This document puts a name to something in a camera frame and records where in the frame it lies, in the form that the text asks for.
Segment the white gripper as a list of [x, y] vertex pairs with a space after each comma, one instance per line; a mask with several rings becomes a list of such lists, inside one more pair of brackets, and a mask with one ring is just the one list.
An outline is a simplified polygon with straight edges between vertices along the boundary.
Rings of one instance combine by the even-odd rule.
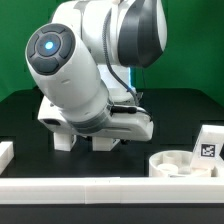
[[137, 111], [135, 114], [113, 113], [104, 125], [80, 128], [67, 121], [59, 108], [53, 106], [46, 97], [41, 102], [38, 120], [55, 133], [134, 141], [149, 141], [154, 128], [150, 117], [142, 111]]

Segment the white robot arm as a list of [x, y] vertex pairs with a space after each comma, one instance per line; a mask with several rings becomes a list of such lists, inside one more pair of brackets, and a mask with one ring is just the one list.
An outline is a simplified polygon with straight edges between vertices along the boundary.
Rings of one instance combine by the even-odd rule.
[[71, 0], [30, 37], [26, 62], [44, 94], [38, 119], [60, 134], [148, 141], [153, 121], [109, 85], [113, 66], [148, 67], [164, 52], [161, 0]]

